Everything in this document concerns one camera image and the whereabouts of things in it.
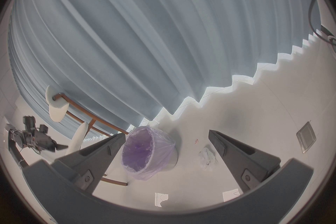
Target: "power cord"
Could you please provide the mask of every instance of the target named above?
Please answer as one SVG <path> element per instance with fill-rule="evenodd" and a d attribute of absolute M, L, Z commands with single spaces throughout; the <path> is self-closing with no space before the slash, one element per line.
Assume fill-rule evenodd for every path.
<path fill-rule="evenodd" d="M 309 10 L 308 10 L 308 21 L 309 21 L 309 26 L 310 28 L 313 30 L 313 32 L 320 38 L 322 39 L 323 41 L 333 45 L 333 46 L 336 46 L 335 43 L 325 39 L 324 37 L 320 36 L 314 29 L 313 25 L 312 25 L 312 11 L 313 11 L 313 7 L 314 7 L 314 4 L 315 4 L 316 0 L 311 0 L 310 2 L 310 6 L 309 6 Z"/>

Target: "pleated curtain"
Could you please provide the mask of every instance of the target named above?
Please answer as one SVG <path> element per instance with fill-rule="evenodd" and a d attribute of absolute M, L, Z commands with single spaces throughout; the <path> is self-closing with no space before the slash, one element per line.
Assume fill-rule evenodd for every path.
<path fill-rule="evenodd" d="M 15 0 L 8 35 L 20 93 L 50 126 L 71 138 L 79 124 L 53 122 L 52 85 L 122 129 L 173 114 L 206 87 L 254 76 L 307 39 L 311 0 Z M 320 28 L 314 7 L 312 22 Z M 89 121 L 82 113 L 70 112 Z M 102 130 L 113 130 L 98 125 Z M 91 131 L 89 136 L 98 135 Z"/>

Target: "curtain fold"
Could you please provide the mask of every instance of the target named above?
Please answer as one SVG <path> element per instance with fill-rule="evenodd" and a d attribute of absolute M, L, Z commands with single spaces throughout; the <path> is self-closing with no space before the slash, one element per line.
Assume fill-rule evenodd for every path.
<path fill-rule="evenodd" d="M 312 33 L 310 0 L 15 0 L 9 55 L 21 95 L 71 138 L 79 126 L 52 122 L 48 85 L 127 129 L 232 75 L 254 76 Z M 312 22 L 321 25 L 317 5 Z M 73 114 L 86 119 L 80 112 Z M 103 130 L 111 129 L 99 125 Z"/>

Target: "trash bag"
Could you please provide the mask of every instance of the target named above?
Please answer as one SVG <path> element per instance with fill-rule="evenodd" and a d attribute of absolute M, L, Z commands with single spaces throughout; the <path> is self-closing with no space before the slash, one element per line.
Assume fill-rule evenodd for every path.
<path fill-rule="evenodd" d="M 216 162 L 215 156 L 212 152 L 207 148 L 203 148 L 200 153 L 198 153 L 199 161 L 201 162 L 201 168 L 206 171 L 212 171 L 212 167 Z"/>
<path fill-rule="evenodd" d="M 124 144 L 121 164 L 138 180 L 148 180 L 169 162 L 175 141 L 166 133 L 150 126 L 133 129 Z"/>

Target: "curtain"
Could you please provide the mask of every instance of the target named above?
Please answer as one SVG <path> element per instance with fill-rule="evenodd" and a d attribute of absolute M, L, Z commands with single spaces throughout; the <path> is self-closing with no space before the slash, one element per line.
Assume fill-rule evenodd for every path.
<path fill-rule="evenodd" d="M 71 138 L 79 126 L 48 115 L 48 85 L 127 129 L 232 75 L 254 76 L 257 63 L 312 33 L 310 0 L 15 0 L 8 35 L 15 81 L 49 125 Z M 320 27 L 314 7 L 312 22 Z M 81 118 L 76 110 L 71 112 Z M 99 125 L 103 130 L 111 129 Z"/>

